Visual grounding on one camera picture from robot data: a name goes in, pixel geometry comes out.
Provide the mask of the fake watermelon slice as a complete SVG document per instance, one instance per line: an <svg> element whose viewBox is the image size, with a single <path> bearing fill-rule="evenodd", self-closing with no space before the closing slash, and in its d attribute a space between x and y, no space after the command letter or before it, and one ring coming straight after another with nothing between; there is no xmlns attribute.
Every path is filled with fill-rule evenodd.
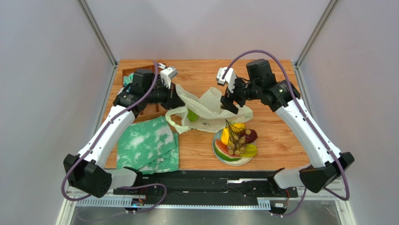
<svg viewBox="0 0 399 225"><path fill-rule="evenodd" d="M229 155L228 150L229 148L224 145L220 139L215 139L214 144L213 144L213 149L214 153L216 154L217 157L219 157L222 160L228 161L228 162L235 162L240 160L242 157L238 155Z"/></svg>

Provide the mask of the yellow fake lemon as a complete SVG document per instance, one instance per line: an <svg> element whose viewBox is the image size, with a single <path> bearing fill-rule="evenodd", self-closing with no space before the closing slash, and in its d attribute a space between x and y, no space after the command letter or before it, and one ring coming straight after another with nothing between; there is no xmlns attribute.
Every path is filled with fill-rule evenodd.
<svg viewBox="0 0 399 225"><path fill-rule="evenodd" d="M245 129L245 124L244 123L235 123L232 125L232 129L234 131L240 132Z"/></svg>

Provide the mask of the yellow fake pear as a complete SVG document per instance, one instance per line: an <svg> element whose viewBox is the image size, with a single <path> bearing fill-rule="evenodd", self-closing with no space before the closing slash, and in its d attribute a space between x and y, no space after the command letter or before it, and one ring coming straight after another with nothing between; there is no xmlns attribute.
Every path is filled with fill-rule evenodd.
<svg viewBox="0 0 399 225"><path fill-rule="evenodd" d="M231 144L230 131L227 127L222 130L221 142L226 146Z"/></svg>

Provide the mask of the yellow green fake starfruit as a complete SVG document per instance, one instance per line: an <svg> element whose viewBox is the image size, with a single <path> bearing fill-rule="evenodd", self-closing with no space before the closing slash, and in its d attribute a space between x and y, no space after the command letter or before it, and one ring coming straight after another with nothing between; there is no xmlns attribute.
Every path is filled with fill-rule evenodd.
<svg viewBox="0 0 399 225"><path fill-rule="evenodd" d="M251 158L258 153L258 148L254 144L247 144L244 153L240 153L241 157Z"/></svg>

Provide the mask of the dark red fake fruit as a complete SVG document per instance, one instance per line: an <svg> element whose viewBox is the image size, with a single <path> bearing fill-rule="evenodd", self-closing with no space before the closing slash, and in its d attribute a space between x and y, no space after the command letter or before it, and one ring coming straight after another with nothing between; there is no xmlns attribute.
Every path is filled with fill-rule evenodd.
<svg viewBox="0 0 399 225"><path fill-rule="evenodd" d="M258 134L254 129L245 129L241 132L241 136L244 137L245 143L252 143L258 138Z"/></svg>

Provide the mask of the avocado print plastic bag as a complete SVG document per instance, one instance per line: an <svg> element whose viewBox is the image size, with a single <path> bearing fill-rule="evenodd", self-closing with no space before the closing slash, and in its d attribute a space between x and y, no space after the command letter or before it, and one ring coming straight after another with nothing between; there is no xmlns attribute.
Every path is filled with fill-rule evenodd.
<svg viewBox="0 0 399 225"><path fill-rule="evenodd" d="M222 93L215 87L208 89L200 98L179 84L176 85L176 91L185 106L168 110L165 119L179 134L193 129L216 133L225 127L225 120L245 123L253 118L253 111L247 106L240 108L238 114L221 109ZM188 108L199 116L196 122L190 122L186 118Z"/></svg>

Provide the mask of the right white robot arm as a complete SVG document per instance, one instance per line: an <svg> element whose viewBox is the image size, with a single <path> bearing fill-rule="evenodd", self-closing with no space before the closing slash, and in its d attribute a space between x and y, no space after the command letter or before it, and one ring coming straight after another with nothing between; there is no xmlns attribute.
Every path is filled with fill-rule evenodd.
<svg viewBox="0 0 399 225"><path fill-rule="evenodd" d="M273 180L279 188L305 187L318 193L341 176L354 162L350 152L335 146L312 118L300 93L287 80L278 82L269 61L254 60L246 64L249 80L236 75L232 68L219 69L216 80L227 85L221 108L238 114L246 101L260 100L288 125L310 160L309 165L279 169Z"/></svg>

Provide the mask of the fake brown grapes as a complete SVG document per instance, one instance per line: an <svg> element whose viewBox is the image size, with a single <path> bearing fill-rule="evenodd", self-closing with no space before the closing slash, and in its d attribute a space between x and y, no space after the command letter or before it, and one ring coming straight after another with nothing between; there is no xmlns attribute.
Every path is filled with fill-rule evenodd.
<svg viewBox="0 0 399 225"><path fill-rule="evenodd" d="M228 154L229 155L240 155L240 153L244 153L246 149L246 143L244 137L241 136L241 132L244 131L234 131L232 129L232 125L235 124L232 121L225 120L225 128L228 128L230 131L230 140L231 144L228 145L227 147L229 148Z"/></svg>

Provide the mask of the green fake fruit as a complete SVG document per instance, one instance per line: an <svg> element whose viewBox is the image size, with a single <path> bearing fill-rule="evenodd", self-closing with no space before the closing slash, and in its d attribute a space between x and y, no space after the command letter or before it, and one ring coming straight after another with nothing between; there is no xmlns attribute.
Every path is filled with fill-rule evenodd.
<svg viewBox="0 0 399 225"><path fill-rule="evenodd" d="M190 122L196 122L199 118L199 116L193 112L191 109L187 109L187 116L186 118L190 121Z"/></svg>

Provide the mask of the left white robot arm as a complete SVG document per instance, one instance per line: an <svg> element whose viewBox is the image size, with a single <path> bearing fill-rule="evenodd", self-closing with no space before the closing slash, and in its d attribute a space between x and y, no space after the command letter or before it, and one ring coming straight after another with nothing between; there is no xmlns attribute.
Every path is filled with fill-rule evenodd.
<svg viewBox="0 0 399 225"><path fill-rule="evenodd" d="M119 91L106 120L91 140L77 154L65 157L66 175L61 192L66 199L72 200L66 194L66 184L87 196L101 198L110 189L128 188L136 183L142 176L137 169L106 170L105 163L123 132L148 105L160 104L166 110L185 105L171 81L176 75L174 67L161 68L159 64L155 71L139 68L133 72L132 81Z"/></svg>

